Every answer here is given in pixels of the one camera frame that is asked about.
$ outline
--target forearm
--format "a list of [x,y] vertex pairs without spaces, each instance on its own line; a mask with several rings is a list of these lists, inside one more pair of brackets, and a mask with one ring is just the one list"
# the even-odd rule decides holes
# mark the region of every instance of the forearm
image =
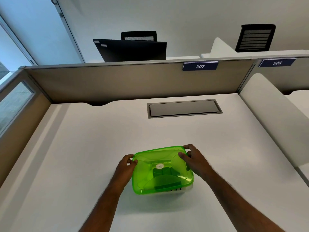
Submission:
[[203,179],[213,190],[237,232],[283,232],[279,226],[250,205],[210,166],[205,170]]
[[79,232],[108,232],[123,189],[109,185]]

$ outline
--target blue sign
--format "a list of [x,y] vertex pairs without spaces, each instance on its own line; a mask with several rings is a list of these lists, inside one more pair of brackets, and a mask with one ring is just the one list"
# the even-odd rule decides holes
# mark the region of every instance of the blue sign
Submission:
[[296,58],[268,58],[263,59],[259,67],[286,67],[291,66]]
[[216,70],[219,61],[211,62],[187,62],[183,63],[183,71],[203,71],[203,70]]

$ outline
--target black mesh chair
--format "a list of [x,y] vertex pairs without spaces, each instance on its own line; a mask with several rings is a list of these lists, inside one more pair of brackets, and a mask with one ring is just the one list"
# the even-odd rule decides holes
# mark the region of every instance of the black mesh chair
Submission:
[[275,30],[276,26],[274,24],[242,25],[235,51],[269,51]]
[[157,41],[157,32],[156,31],[122,32],[121,40]]

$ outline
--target transparent green lid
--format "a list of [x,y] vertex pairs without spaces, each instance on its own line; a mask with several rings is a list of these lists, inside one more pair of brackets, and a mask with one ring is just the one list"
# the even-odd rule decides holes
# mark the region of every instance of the transparent green lid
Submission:
[[132,176],[133,190],[138,195],[171,191],[187,187],[194,181],[192,170],[178,152],[187,153],[182,146],[165,147],[138,152]]

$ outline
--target white oval sticker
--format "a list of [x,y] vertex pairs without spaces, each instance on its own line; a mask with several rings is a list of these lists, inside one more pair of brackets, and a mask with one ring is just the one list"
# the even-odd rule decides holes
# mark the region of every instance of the white oval sticker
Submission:
[[164,168],[164,164],[157,164],[156,165],[156,169],[163,169]]

